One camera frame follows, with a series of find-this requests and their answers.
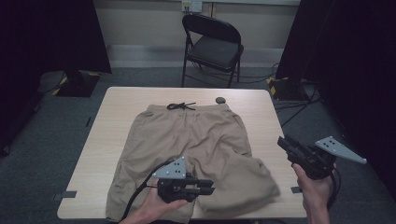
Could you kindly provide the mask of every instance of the right hand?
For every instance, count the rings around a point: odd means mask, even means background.
[[[332,192],[331,178],[327,176],[320,180],[313,180],[306,176],[305,170],[299,164],[294,163],[292,167],[298,177],[298,186],[303,192],[303,206],[308,223],[330,223],[327,202]]]

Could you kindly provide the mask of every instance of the waistband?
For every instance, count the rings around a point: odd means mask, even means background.
[[[189,105],[189,108],[192,108],[194,110],[190,110],[188,108],[186,109],[182,109],[182,108],[177,108],[177,109],[173,109],[173,110],[169,110],[166,108],[167,105],[149,105],[148,106],[148,111],[162,111],[162,112],[181,112],[181,111],[185,111],[185,112],[199,112],[199,111],[221,111],[221,110],[230,110],[230,107],[228,107],[228,105],[226,104],[221,104],[221,105]]]

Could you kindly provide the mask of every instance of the khaki pants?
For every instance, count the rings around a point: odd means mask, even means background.
[[[195,110],[150,105],[136,117],[107,195],[108,219],[121,219],[131,195],[155,166],[180,156],[186,157],[189,173],[214,181],[213,194],[196,200],[204,212],[230,218],[263,207],[279,194],[264,164],[252,158],[238,115],[227,105],[191,108]],[[140,193],[131,211],[140,206],[147,192]],[[193,207],[189,203],[162,219],[187,223]]]

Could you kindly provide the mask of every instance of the forearm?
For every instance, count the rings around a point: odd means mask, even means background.
[[[309,211],[306,214],[308,224],[330,224],[330,217],[327,208]]]
[[[149,214],[142,212],[142,210],[138,209],[125,218],[120,224],[147,224],[152,220],[149,219]]]

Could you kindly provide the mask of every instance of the gray carpet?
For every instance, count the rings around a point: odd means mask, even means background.
[[[53,201],[52,197],[55,192],[66,190],[109,87],[179,87],[181,70],[113,68],[112,75],[100,78],[90,98],[54,97],[50,92],[46,93],[38,112],[10,145],[10,155],[0,158],[0,223],[107,223],[103,220],[60,220],[56,215],[60,202]],[[268,89],[266,83],[260,80],[272,72],[272,68],[242,68],[244,77],[241,81],[250,83],[233,83],[232,88]],[[189,68],[189,73],[195,73],[194,69]],[[61,75],[59,72],[44,75],[40,90],[49,90]],[[207,81],[215,81],[219,87],[226,85],[224,81],[214,78]],[[189,78],[186,87],[213,88]],[[313,93],[312,86],[307,86],[306,90]],[[301,108],[280,107],[294,103],[274,102],[280,123]],[[322,101],[318,101],[288,122],[283,131],[306,144],[332,135],[353,148],[345,139],[336,116],[329,111]],[[92,118],[91,123],[86,127],[89,117]],[[331,209],[332,223],[396,223],[396,204],[370,164],[338,159],[337,168],[342,176],[342,187]],[[304,218],[281,220],[289,224],[306,223]],[[261,223],[279,221],[261,220]]]

